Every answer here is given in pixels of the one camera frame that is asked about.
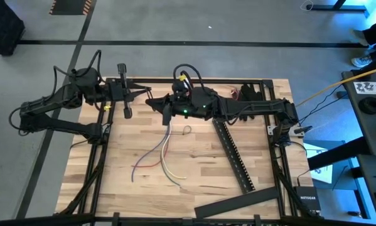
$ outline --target butcher block tabletop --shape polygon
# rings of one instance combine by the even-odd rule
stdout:
[[[292,102],[288,79],[274,79],[273,82],[276,98],[286,98]],[[170,83],[140,85],[152,87],[154,98],[163,97],[167,93],[172,94]],[[231,90],[234,87],[239,89],[242,84],[205,85],[223,97],[231,97]],[[259,91],[259,86],[255,85],[255,90]],[[270,99],[267,87],[266,97]],[[131,119],[124,118],[123,102],[118,102],[115,106],[96,216],[111,217],[114,212],[119,212],[122,217],[195,218],[195,207],[241,195],[242,191],[212,121],[192,117],[172,118],[173,133],[180,134],[185,126],[190,126],[191,132],[185,135],[171,135],[165,157],[171,172],[186,177],[184,180],[174,178],[181,186],[167,179],[160,164],[152,168],[137,168],[132,182],[132,166],[142,155],[152,150],[164,138],[166,132],[166,126],[162,126],[162,115],[153,112],[152,108],[144,103],[146,99],[147,95],[142,94],[131,102]],[[82,124],[97,122],[98,114],[94,106],[84,103],[78,121]],[[274,120],[272,116],[270,118],[273,125]],[[233,126],[228,126],[228,129],[255,189],[262,190],[275,186],[264,116],[256,116],[254,120],[248,119],[247,122],[238,121]],[[82,136],[75,136],[73,143],[84,139]],[[302,139],[297,137],[291,139],[303,143]],[[82,143],[70,150],[56,212],[63,210],[83,186],[90,148],[90,144]],[[96,163],[100,151],[101,148],[98,148]],[[147,155],[139,165],[157,163],[160,152],[161,146]],[[279,155],[279,150],[276,149],[276,156]],[[297,176],[309,170],[306,153],[301,146],[292,144],[286,148],[286,155],[293,186],[296,186]],[[302,186],[312,186],[310,173],[301,176],[300,182]],[[93,187],[94,184],[88,193],[85,212],[90,210]],[[283,202],[289,215],[289,197],[285,189],[283,190]],[[277,200],[269,200],[210,218],[253,218],[254,214],[260,215],[261,219],[279,219]]]

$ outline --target person's foot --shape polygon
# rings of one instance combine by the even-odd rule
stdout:
[[[367,42],[365,35],[360,30],[351,29],[352,35],[357,39],[359,44],[363,46],[369,46],[369,43]]]
[[[358,68],[362,68],[362,67],[368,65],[369,63],[371,63],[372,58],[370,57],[370,55],[366,55],[366,56],[362,56],[362,57],[358,57],[358,58],[352,58],[351,62],[354,66],[356,66]]]

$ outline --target gray concrete floor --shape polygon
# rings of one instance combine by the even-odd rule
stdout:
[[[6,2],[25,21],[25,40],[77,40],[85,21],[85,16],[50,16],[50,0]],[[350,28],[365,27],[362,14],[305,12],[299,9],[302,2],[98,0],[86,40],[342,43],[351,39]],[[20,45],[13,56],[0,56],[0,219],[14,217],[43,137],[43,132],[18,136],[8,124],[8,115],[22,102],[49,94],[52,66],[67,69],[74,48]],[[103,75],[116,75],[120,62],[126,63],[129,76],[171,76],[174,66],[190,63],[204,77],[288,78],[297,102],[340,80],[342,71],[353,69],[349,59],[362,54],[348,48],[83,46],[77,68],[85,67],[97,49],[103,51]],[[298,108],[299,116],[323,98]],[[62,110],[60,117],[76,121],[78,114],[78,110]],[[315,127],[307,139],[349,141],[360,136],[347,100],[313,115],[305,124]],[[54,133],[29,217],[53,213],[71,142],[72,135]]]

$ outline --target yellow cable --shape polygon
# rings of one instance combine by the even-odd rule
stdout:
[[[362,73],[362,74],[357,75],[357,76],[354,76],[354,77],[352,77],[352,78],[347,78],[347,79],[345,79],[345,80],[342,80],[342,81],[336,82],[336,83],[334,83],[333,85],[329,85],[327,88],[325,88],[325,89],[323,89],[323,90],[321,90],[321,91],[319,91],[319,92],[313,94],[311,97],[309,97],[308,99],[306,99],[306,100],[302,101],[301,103],[297,104],[295,107],[299,107],[300,105],[304,104],[305,102],[307,102],[307,101],[309,101],[309,100],[315,98],[317,95],[320,95],[320,94],[322,94],[323,92],[326,92],[328,89],[333,88],[333,87],[336,86],[336,85],[341,85],[341,84],[346,83],[346,82],[351,82],[352,80],[355,80],[355,79],[358,79],[358,78],[361,78],[361,77],[365,77],[365,76],[370,75],[370,74],[375,73],[375,72],[376,72],[376,69],[375,69],[375,70],[371,70],[371,71],[369,71],[369,72]]]
[[[165,145],[167,144],[168,140],[169,140],[169,137],[171,136],[171,132],[172,132],[172,125],[171,125],[171,122],[169,122],[169,134],[163,144],[163,148],[161,149],[161,160],[163,162],[163,165],[164,165],[164,168],[165,170],[173,177],[177,178],[177,179],[186,179],[185,176],[176,176],[175,174],[173,174],[172,172],[170,172],[170,170],[168,169],[167,167],[167,164],[165,163],[165,156],[164,156],[164,148],[165,148]]]

